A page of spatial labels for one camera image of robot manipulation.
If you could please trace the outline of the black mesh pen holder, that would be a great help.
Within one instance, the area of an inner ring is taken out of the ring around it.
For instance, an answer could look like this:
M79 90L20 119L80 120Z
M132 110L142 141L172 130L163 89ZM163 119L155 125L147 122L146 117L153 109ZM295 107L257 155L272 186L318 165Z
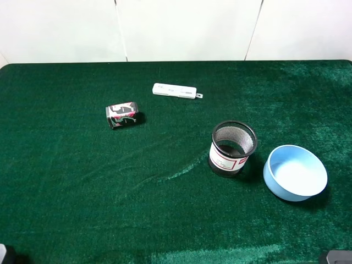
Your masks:
M212 131L209 166L216 174L231 178L242 170L257 145L252 127L237 120L223 121Z

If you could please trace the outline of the white power strip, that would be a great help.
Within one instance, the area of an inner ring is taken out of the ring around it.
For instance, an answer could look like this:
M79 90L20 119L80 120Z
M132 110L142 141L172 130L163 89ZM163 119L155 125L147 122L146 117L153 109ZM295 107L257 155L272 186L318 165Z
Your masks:
M203 94L197 92L197 88L171 84L155 83L152 88L154 95L179 97L187 99L203 98Z

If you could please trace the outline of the black red patterned box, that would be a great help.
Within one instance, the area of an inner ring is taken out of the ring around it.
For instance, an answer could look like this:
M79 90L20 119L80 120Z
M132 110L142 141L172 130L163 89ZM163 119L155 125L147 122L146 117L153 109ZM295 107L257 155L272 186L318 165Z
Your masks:
M138 114L139 109L136 102L126 102L106 107L106 119L111 129L136 123Z

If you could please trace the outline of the green velvet tablecloth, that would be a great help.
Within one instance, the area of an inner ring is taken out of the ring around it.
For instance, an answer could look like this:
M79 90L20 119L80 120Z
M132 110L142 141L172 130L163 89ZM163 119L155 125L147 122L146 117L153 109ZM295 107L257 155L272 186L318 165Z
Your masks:
M155 83L203 98L154 95ZM111 129L106 107L136 102ZM253 128L231 178L214 127ZM300 202L263 178L278 146L323 163ZM316 263L351 249L351 62L10 64L1 69L1 243L17 263Z

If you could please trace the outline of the light blue bowl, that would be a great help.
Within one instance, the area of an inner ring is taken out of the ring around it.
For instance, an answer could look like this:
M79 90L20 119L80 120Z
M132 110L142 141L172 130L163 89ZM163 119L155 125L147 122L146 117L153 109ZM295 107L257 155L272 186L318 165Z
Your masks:
M263 178L273 194L289 202L318 195L328 182L320 159L296 145L282 145L272 150L263 168Z

